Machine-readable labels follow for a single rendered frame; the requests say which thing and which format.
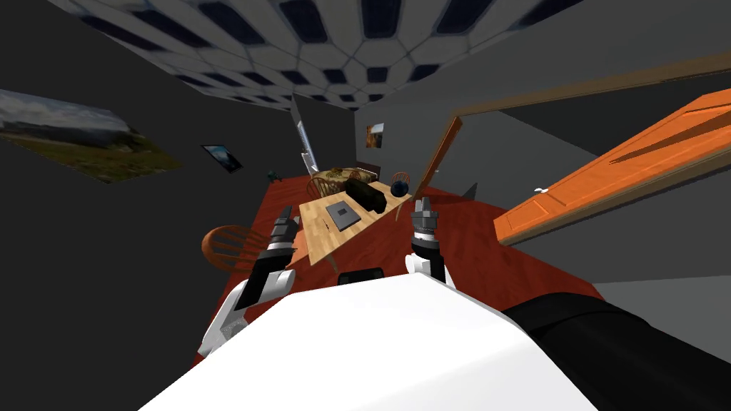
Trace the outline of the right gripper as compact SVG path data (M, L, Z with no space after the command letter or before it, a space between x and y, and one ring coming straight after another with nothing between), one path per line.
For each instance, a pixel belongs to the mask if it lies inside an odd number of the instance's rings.
M425 197L425 210L423 210L423 198L417 200L417 211L410 213L410 219L415 230L435 230L437 228L438 212L431 210L429 197Z

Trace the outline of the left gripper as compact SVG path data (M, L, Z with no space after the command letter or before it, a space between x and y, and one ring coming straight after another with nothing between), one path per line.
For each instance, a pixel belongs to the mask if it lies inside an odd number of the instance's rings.
M300 217L295 216L293 218L291 216L292 210L292 206L285 207L279 217L275 219L269 245L275 245L278 243L291 245L294 242L299 230Z

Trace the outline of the light wooden table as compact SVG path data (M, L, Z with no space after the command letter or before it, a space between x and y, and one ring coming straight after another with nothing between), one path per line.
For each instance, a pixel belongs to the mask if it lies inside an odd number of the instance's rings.
M406 201L413 199L409 194L405 194L399 198L392 196L390 186L384 183L373 182L370 186L385 196L386 207L385 211L381 214L366 211L344 192L299 205L311 265L315 265L322 260L327 260L334 271L338 273L338 266L332 256L332 253L337 248L371 227L380 218L388 215L392 211L395 211L395 214L399 215L402 205ZM340 202L348 204L361 217L361 221L342 231L336 227L334 219L326 210L328 206Z

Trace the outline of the brown door leaf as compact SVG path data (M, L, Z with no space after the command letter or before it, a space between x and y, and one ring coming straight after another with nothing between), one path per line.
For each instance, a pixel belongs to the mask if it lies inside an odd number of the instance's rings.
M441 164L441 161L444 159L446 153L448 152L453 141L455 140L456 135L458 134L459 130L462 128L462 125L463 125L463 122L461 121L460 116L456 116L452 119L452 122L449 125L447 131L445 132L443 139L441 139L441 142L440 142L436 152L434 153L434 156L432 157L429 166L426 168L422 181L419 183L417 189L415 190L412 201L420 200L423 197L423 193L424 193L425 189L429 186L430 182L432 181L433 176L436 174L438 166Z

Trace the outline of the brown wooden chair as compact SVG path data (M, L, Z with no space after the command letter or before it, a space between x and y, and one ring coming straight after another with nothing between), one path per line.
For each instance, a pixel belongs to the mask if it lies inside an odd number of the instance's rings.
M321 177L312 177L306 184L306 193L315 201L335 195L339 192L337 185Z

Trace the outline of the orange wooden chair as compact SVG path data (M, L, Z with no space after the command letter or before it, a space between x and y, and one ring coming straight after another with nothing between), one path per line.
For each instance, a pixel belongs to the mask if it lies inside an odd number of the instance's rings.
M208 232L201 241L206 260L231 274L248 275L269 237L241 225L224 225Z

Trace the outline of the black bag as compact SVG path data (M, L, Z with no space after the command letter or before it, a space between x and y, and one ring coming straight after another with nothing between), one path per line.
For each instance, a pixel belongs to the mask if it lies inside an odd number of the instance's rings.
M343 183L346 194L368 212L382 214L387 206L385 194L363 181L349 178Z

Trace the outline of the grey laptop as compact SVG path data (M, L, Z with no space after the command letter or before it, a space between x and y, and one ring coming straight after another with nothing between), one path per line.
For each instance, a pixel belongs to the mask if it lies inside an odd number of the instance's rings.
M340 232L361 222L361 217L358 213L345 201L326 206L326 211Z

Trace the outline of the round table with clutter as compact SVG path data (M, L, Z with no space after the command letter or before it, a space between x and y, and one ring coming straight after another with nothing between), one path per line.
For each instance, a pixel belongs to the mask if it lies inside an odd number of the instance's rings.
M359 180L365 183L372 183L378 180L378 174L371 171L367 171L362 168L337 168L335 172L333 169L317 172L313 174L314 178L322 178L330 182L344 182L353 176L358 177Z

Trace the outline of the tall narrow window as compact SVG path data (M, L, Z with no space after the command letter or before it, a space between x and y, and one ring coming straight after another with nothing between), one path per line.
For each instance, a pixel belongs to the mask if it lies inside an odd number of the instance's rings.
M299 113L298 107L297 107L297 97L299 97L298 94L293 93L291 96L291 115L293 118L293 122L295 123L295 127L297 130L297 134L299 137L299 140L301 142L301 156L303 159L303 162L305 164L306 170L310 176L313 176L317 172L319 172L316 160L313 155L313 150L311 148L311 145L309 143L306 130L303 125L303 121L301 118L301 115Z

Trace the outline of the small blue picture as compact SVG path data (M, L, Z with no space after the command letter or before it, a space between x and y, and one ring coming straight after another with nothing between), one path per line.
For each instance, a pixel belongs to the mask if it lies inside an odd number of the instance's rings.
M201 145L227 173L235 173L242 169L241 162L224 145Z

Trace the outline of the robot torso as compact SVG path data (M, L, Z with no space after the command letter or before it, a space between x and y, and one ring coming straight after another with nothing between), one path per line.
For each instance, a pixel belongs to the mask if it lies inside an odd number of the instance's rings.
M139 411L597 411L515 322L434 278L293 293Z

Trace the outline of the orange panelled door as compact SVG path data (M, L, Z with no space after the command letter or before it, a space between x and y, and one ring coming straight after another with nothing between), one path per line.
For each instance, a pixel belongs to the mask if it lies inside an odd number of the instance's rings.
M731 164L731 88L705 94L495 218L512 245Z

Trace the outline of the large landscape picture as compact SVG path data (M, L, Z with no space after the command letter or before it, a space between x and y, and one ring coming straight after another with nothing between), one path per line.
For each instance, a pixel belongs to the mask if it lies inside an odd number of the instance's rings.
M107 184L182 167L109 110L3 89L0 138Z

